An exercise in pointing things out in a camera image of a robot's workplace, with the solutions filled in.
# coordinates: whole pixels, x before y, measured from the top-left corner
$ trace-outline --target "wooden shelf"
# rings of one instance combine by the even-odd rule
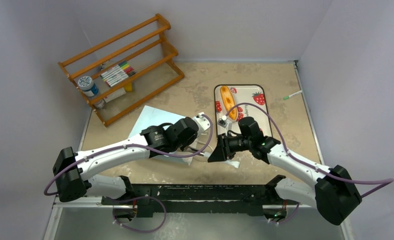
[[[153,23],[156,22],[158,24],[158,28],[139,38],[138,40],[106,55],[105,57],[99,59],[96,62],[91,63],[90,65],[70,74],[67,70],[66,70],[66,66],[86,57],[87,55],[109,45],[112,44],[113,42]],[[93,111],[97,114],[97,116],[99,117],[99,119],[101,120],[101,122],[105,125],[108,126],[111,123],[113,123],[114,121],[116,121],[117,119],[119,119],[120,117],[122,117],[123,115],[127,114],[128,112],[132,111],[133,109],[135,109],[137,106],[141,105],[142,103],[144,103],[145,101],[147,101],[148,99],[154,97],[156,94],[160,93],[161,91],[163,91],[164,89],[166,89],[168,86],[172,85],[173,83],[179,81],[180,79],[182,79],[184,77],[183,72],[174,64],[173,62],[173,57],[178,55],[178,51],[167,41],[166,36],[164,34],[164,31],[169,30],[170,29],[170,23],[164,18],[162,17],[160,14],[156,14],[154,17],[146,20],[145,22],[140,23],[139,25],[134,26],[131,29],[128,29],[108,40],[105,40],[104,42],[68,59],[65,60],[64,62],[59,62],[58,65],[60,66],[60,68],[62,69],[62,71],[64,72],[64,74],[67,76],[67,78],[75,85],[76,89],[80,92],[80,94],[82,95],[82,97],[85,99],[85,101],[87,102],[87,104],[93,109]],[[128,55],[127,57],[117,61],[116,63],[104,68],[103,70],[93,74],[91,77],[92,79],[94,79],[96,82],[98,81],[97,79],[99,78],[99,76],[108,71],[111,67],[117,65],[118,63],[122,62],[122,61],[129,61],[137,56],[139,56],[140,54],[148,51],[151,48],[154,48],[157,45],[161,46],[161,49],[163,51],[163,57],[161,59],[159,59],[158,61],[148,65],[147,67],[145,67],[144,69],[136,72],[136,74],[134,74],[133,76],[127,78],[126,80],[118,83],[117,85],[115,85],[114,87],[109,87],[109,88],[101,88],[102,91],[99,92],[99,94],[92,98],[92,99],[88,99],[85,94],[79,89],[79,87],[76,84],[75,79],[82,76],[83,74],[86,74],[87,72],[98,68],[101,64],[119,56],[120,54],[136,47],[137,45],[155,37],[155,36],[159,36],[159,39],[157,39],[156,41],[144,46],[143,48],[137,50],[136,52]],[[166,80],[164,82],[163,85],[160,85],[160,81],[156,81],[157,79],[160,78],[160,75],[157,77],[156,75],[153,74],[148,74],[151,71],[153,71],[154,69],[160,67],[162,64],[164,64],[165,66],[170,67],[174,72],[176,72],[176,77],[174,77],[171,80]],[[109,94],[113,93],[116,90],[119,90],[121,88],[123,88],[126,84],[131,83],[133,81],[141,81],[141,79],[143,79],[142,81],[145,82],[147,87],[136,87],[135,91],[140,91],[139,93],[134,92],[134,93],[130,93],[127,92],[126,95],[121,96],[119,100],[115,99],[109,103],[107,103],[103,109],[97,109],[94,107],[93,104],[97,103],[98,101],[102,100],[104,97],[108,96]],[[127,101],[121,101],[122,99],[125,98],[130,98]],[[118,105],[119,103],[122,102],[127,102],[127,104],[123,107],[120,107],[122,110],[121,111],[117,111],[117,110],[107,110],[107,109],[113,109],[112,106],[114,105]]]

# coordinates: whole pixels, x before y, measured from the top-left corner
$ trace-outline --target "wooden rack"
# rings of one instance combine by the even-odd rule
[[[147,26],[150,23],[153,23],[157,21],[158,24],[158,28],[141,37],[140,39],[118,49],[117,51],[108,54],[107,56],[99,59],[96,62],[91,63],[90,65],[84,67],[83,69],[80,69],[77,72],[74,72],[72,74],[70,74],[67,70],[66,70],[66,66],[86,57],[87,55],[135,32],[136,30],[139,30],[145,26]],[[160,14],[156,14],[154,17],[134,26],[131,29],[128,29],[108,40],[105,40],[104,42],[91,47],[90,49],[68,59],[65,60],[64,62],[59,62],[58,65],[60,66],[60,68],[63,70],[64,74],[67,76],[67,78],[74,84],[74,86],[76,87],[76,89],[80,92],[80,94],[82,95],[82,97],[84,98],[84,100],[86,101],[86,103],[93,109],[93,111],[95,112],[95,114],[98,116],[98,118],[101,120],[101,122],[104,124],[104,126],[108,126],[110,124],[112,124],[114,121],[118,120],[120,117],[124,116],[125,114],[129,113],[130,111],[132,111],[133,109],[135,109],[136,107],[138,107],[139,105],[141,105],[142,103],[144,103],[145,101],[149,100],[150,98],[154,97],[155,95],[157,95],[158,93],[160,93],[161,91],[163,91],[164,89],[166,89],[167,87],[169,87],[170,85],[174,84],[175,82],[179,81],[180,79],[182,79],[185,75],[184,73],[174,64],[173,62],[173,57],[178,55],[178,51],[167,41],[166,36],[164,31],[169,30],[170,29],[170,23]],[[158,60],[157,62],[152,63],[151,65],[147,66],[146,68],[144,68],[141,71],[136,72],[136,74],[134,74],[133,76],[125,79],[124,81],[116,84],[115,86],[111,87],[109,90],[107,90],[104,93],[101,93],[99,95],[97,95],[96,97],[92,98],[92,99],[88,99],[88,97],[80,90],[80,88],[78,87],[77,83],[75,82],[75,79],[78,78],[79,76],[82,76],[83,74],[98,68],[101,64],[115,58],[116,56],[126,52],[127,50],[130,50],[131,48],[145,42],[146,40],[155,37],[155,36],[159,36],[158,40],[148,44],[147,46],[137,50],[136,52],[128,55],[127,57],[121,59],[120,61],[104,68],[103,70],[97,72],[96,74],[93,74],[91,77],[92,79],[96,79],[98,78],[102,73],[108,71],[111,67],[117,65],[118,63],[121,63],[122,61],[129,61],[133,58],[135,58],[136,56],[144,53],[145,51],[157,46],[157,45],[161,45],[162,51],[163,51],[163,58]],[[177,77],[173,78],[172,80],[170,80],[169,82],[165,83],[164,85],[162,85],[161,87],[159,87],[158,89],[156,89],[155,91],[151,92],[150,94],[146,95],[145,97],[143,97],[142,99],[138,100],[137,102],[131,104],[129,107],[127,107],[126,109],[122,110],[120,113],[116,114],[115,116],[109,118],[109,119],[104,119],[101,116],[100,110],[95,108],[94,104],[97,103],[98,101],[102,100],[104,97],[108,96],[109,94],[113,93],[116,90],[119,90],[120,88],[123,88],[126,84],[131,83],[135,80],[137,80],[139,77],[145,75],[146,73],[148,73],[149,71],[153,70],[154,68],[160,66],[163,63],[167,63],[168,66],[170,66],[176,73],[177,73]]]

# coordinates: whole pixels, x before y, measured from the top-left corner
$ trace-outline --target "light blue paper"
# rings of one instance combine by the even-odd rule
[[[129,134],[129,138],[133,135],[141,133],[142,130],[146,129],[149,126],[158,126],[163,123],[174,124],[175,122],[177,122],[179,119],[182,118],[184,118],[184,116],[177,115],[168,111],[160,110],[146,105],[144,106],[144,109],[142,109],[142,112],[139,115],[138,120],[136,120],[136,123]],[[195,142],[190,146],[195,148],[196,147]],[[173,153],[190,154],[190,153],[182,153],[182,152],[173,152]],[[160,160],[173,161],[176,163],[187,163],[187,164],[190,164],[192,161],[192,157],[178,158],[178,157],[168,157],[168,156],[160,155],[154,158]]]

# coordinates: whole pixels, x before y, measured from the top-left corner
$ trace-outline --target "gray wall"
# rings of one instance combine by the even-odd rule
[[[43,237],[52,165],[78,147],[89,114],[57,65],[90,46],[69,4],[0,0],[1,240]]]
[[[332,0],[71,2],[92,45],[160,13],[172,25],[167,34],[177,60],[242,62],[299,59]]]
[[[299,71],[325,163],[358,180],[394,177],[394,0],[335,0]],[[358,239],[394,239],[394,183],[350,219]]]

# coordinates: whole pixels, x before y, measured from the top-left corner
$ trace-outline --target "marker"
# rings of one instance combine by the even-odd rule
[[[284,100],[287,100],[287,99],[289,99],[289,98],[292,98],[293,96],[298,95],[298,94],[300,94],[300,93],[302,93],[302,92],[303,92],[302,90],[300,90],[300,91],[298,91],[298,92],[295,92],[295,93],[293,93],[293,94],[291,94],[291,95],[289,95],[289,96],[284,97]]]

